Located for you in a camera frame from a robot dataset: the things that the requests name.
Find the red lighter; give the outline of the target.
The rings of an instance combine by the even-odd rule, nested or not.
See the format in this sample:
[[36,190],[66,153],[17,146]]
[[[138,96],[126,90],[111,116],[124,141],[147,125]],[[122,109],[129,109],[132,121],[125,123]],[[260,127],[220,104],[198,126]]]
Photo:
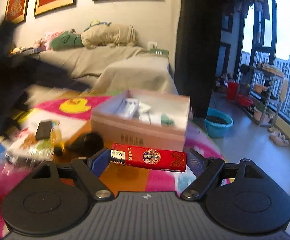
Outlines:
[[150,170],[185,172],[186,160],[185,152],[150,147],[114,143],[110,150],[111,162]]

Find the green plastic crank handle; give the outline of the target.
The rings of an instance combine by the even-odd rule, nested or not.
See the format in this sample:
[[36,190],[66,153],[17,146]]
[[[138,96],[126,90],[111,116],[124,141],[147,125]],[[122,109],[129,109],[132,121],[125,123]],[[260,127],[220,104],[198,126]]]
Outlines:
[[174,126],[175,122],[172,118],[170,118],[168,115],[166,114],[161,114],[161,125],[162,126]]

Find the white battery case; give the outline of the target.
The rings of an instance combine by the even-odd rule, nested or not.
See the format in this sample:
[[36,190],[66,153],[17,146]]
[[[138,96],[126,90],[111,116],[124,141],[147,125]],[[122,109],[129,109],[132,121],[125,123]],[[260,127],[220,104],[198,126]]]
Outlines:
[[133,98],[125,98],[122,100],[120,105],[115,111],[115,115],[125,118],[125,119],[131,119],[135,115],[135,113],[138,111],[139,102],[137,99]]

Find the white square charger block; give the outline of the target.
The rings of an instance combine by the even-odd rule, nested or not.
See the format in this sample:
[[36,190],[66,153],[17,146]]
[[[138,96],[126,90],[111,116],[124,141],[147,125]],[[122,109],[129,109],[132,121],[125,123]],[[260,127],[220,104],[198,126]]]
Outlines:
[[161,114],[153,111],[152,107],[146,103],[139,102],[138,111],[134,117],[144,124],[161,126]]

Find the black cone cup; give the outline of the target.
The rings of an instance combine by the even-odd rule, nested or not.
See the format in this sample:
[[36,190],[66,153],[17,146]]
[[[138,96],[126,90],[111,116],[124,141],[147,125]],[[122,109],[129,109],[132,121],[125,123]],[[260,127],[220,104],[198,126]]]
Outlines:
[[102,137],[95,132],[81,134],[74,142],[66,145],[66,150],[80,154],[85,157],[92,157],[104,148]]

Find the blue plastic basin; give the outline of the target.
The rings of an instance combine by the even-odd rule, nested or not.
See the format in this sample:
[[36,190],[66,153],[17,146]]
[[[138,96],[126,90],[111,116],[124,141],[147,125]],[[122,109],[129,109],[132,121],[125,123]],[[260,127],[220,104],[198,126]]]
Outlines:
[[234,124],[233,119],[226,113],[209,108],[205,118],[207,133],[211,138],[222,138]]

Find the colourful cartoon play mat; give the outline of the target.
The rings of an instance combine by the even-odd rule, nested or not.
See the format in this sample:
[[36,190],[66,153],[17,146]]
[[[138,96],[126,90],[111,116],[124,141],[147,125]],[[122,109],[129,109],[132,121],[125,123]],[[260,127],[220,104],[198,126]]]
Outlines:
[[[60,109],[60,105],[66,101],[80,98],[86,101],[86,105],[94,107],[114,95],[115,93],[77,95],[74,92],[68,92],[58,99],[46,100],[36,105],[31,113],[22,118],[21,122],[25,126],[24,131],[12,132],[11,138],[25,138],[30,129],[37,127],[35,120],[55,115],[60,121],[62,138],[65,143],[69,144],[79,135],[91,131],[91,111],[67,114]],[[194,148],[206,158],[223,157],[221,150],[213,140],[199,125],[192,122],[188,123],[185,145]],[[13,168],[3,163],[3,153],[9,146],[10,142],[0,139],[0,239],[9,232],[1,216],[2,199],[30,172],[30,168]],[[118,191],[176,191],[180,193],[194,181],[195,175],[189,169],[184,173],[175,173],[111,165],[108,171],[101,175],[101,179],[108,183],[114,193]]]

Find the black rectangular case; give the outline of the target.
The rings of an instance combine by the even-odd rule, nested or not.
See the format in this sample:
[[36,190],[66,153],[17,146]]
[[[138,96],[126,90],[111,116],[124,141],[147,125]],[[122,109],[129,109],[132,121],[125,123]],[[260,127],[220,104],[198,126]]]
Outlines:
[[36,140],[49,139],[52,127],[53,127],[53,124],[51,120],[41,121],[38,124],[38,128],[35,134],[35,139]]

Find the clear plastic bag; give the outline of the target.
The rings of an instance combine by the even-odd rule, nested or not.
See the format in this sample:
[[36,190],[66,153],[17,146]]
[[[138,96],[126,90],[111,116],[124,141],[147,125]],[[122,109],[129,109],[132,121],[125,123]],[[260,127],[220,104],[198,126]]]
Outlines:
[[8,163],[15,166],[37,166],[53,159],[54,147],[49,139],[37,140],[34,133],[18,138],[5,153]]

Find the red framed picture left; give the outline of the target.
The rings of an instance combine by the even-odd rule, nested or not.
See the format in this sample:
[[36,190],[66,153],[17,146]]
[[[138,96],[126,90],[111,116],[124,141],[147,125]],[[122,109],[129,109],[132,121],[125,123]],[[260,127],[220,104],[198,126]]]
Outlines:
[[29,0],[8,0],[5,11],[5,20],[14,24],[25,21]]

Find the green plush toy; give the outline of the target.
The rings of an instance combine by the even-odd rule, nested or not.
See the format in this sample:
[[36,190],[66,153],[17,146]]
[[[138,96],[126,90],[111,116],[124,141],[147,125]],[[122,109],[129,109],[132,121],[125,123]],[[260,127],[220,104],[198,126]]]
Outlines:
[[50,42],[51,49],[55,51],[80,48],[83,46],[80,35],[69,31],[63,32],[61,35],[53,38]]

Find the pink cardboard box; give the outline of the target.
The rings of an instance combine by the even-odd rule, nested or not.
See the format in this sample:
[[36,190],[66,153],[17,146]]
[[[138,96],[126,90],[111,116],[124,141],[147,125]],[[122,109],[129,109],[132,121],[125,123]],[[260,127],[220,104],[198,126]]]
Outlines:
[[104,141],[181,151],[189,110],[188,96],[129,89],[93,107],[91,127]]

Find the pair of slippers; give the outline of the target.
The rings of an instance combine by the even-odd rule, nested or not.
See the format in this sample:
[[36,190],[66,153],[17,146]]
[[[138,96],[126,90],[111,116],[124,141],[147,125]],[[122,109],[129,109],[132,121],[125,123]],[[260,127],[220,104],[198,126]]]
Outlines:
[[278,130],[272,132],[269,137],[278,146],[287,147],[289,145],[289,140]]

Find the red bucket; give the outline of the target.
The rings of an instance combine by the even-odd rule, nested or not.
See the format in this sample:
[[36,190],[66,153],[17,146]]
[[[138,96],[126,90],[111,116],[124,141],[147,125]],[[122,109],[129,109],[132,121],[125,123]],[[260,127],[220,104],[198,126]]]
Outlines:
[[228,82],[226,99],[234,101],[238,90],[238,83]]

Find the metal shoe rack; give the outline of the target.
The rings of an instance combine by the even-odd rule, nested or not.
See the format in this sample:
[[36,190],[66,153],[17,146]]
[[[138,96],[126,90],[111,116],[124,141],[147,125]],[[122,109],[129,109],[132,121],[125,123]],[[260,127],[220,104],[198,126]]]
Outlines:
[[248,79],[238,83],[236,104],[257,125],[273,126],[285,100],[288,79],[279,68],[259,62],[255,66],[242,64],[240,74]]

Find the beige covered sofa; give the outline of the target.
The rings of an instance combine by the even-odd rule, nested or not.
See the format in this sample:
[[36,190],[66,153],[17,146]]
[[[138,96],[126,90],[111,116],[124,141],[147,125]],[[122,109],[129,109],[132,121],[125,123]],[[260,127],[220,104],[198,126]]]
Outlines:
[[135,88],[178,94],[168,58],[141,47],[46,50],[30,57],[66,70],[99,94]]

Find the beige pillow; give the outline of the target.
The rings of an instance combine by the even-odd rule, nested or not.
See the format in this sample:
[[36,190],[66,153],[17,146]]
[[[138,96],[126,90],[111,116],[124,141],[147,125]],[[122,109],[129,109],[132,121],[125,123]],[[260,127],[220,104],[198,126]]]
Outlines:
[[89,27],[81,34],[82,44],[86,48],[97,46],[130,46],[138,43],[138,35],[131,25],[123,24],[98,24]]

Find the black curtain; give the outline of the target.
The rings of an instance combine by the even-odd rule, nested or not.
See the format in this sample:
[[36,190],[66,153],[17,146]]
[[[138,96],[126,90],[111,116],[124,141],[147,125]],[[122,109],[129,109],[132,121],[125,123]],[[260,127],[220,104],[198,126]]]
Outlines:
[[194,116],[205,118],[221,40],[222,0],[181,0],[174,82],[191,98]]

